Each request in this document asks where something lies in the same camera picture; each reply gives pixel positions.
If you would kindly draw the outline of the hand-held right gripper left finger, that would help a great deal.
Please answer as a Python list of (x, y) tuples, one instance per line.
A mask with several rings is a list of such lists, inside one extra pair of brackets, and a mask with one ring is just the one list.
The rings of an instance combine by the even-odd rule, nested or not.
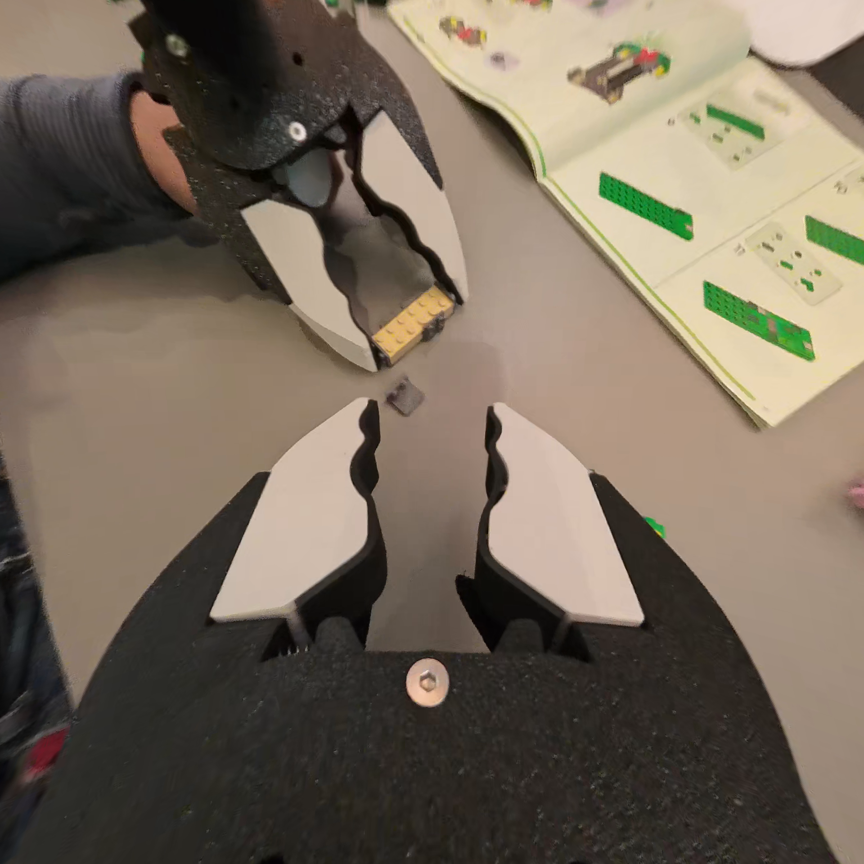
[(299, 439), (270, 470), (210, 620), (281, 620), (295, 642), (329, 620), (366, 647), (387, 580), (373, 500), (380, 444), (376, 400), (360, 397)]

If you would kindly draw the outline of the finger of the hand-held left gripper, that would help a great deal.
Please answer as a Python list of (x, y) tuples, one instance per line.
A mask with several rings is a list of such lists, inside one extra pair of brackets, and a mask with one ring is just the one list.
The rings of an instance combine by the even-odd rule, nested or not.
[(369, 373), (377, 372), (371, 340), (352, 317), (348, 298), (329, 275), (324, 244), (312, 214), (273, 199), (260, 200), (240, 213), (287, 292), (296, 316), (345, 360)]
[(468, 271), (455, 216), (439, 187), (385, 111), (356, 142), (352, 180), (367, 208), (394, 220), (409, 248), (458, 305), (468, 300)]

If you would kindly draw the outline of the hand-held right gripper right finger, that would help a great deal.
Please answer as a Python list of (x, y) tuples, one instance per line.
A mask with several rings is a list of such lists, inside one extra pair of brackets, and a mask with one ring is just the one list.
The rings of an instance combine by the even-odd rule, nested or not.
[(645, 624), (592, 472), (505, 403), (487, 409), (486, 502), (459, 599), (490, 652), (517, 622), (541, 652), (585, 654), (582, 625)]

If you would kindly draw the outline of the tan brick plate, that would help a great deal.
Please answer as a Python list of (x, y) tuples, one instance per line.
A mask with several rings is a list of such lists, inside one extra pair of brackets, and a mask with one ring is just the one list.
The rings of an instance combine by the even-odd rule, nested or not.
[(433, 286), (401, 309), (373, 335), (373, 346), (388, 366), (424, 341), (434, 339), (455, 311), (455, 301)]

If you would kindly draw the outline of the small dark grey brick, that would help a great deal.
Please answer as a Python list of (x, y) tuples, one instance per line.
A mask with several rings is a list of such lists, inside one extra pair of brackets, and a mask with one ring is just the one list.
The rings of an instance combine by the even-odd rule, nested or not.
[(406, 376), (398, 379), (385, 393), (385, 402), (403, 417), (413, 415), (425, 398), (424, 392)]

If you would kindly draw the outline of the person's left forearm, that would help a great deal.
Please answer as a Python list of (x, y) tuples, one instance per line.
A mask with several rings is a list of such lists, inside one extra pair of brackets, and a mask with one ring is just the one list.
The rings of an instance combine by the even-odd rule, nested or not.
[(159, 188), (135, 144), (139, 71), (31, 74), (1, 84), (2, 282), (57, 262), (171, 236), (194, 215)]

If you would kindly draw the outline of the person's left hand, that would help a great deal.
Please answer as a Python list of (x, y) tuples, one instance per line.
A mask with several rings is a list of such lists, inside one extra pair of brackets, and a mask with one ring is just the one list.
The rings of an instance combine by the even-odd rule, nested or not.
[(135, 144), (149, 174), (171, 200), (196, 215), (198, 208), (188, 179), (164, 137), (165, 131), (180, 126), (177, 114), (170, 105), (156, 102), (143, 89), (131, 95), (129, 114)]

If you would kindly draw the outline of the brick instruction booklet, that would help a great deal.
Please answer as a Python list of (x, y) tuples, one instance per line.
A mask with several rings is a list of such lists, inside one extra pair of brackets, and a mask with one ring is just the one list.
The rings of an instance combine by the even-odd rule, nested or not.
[(862, 367), (862, 145), (724, 2), (389, 2), (752, 419)]

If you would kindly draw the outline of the white flat object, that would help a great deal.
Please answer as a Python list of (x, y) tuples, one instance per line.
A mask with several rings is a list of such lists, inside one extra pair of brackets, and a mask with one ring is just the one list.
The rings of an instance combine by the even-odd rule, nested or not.
[(861, 1), (739, 2), (751, 31), (751, 48), (784, 67), (808, 68), (863, 35)]

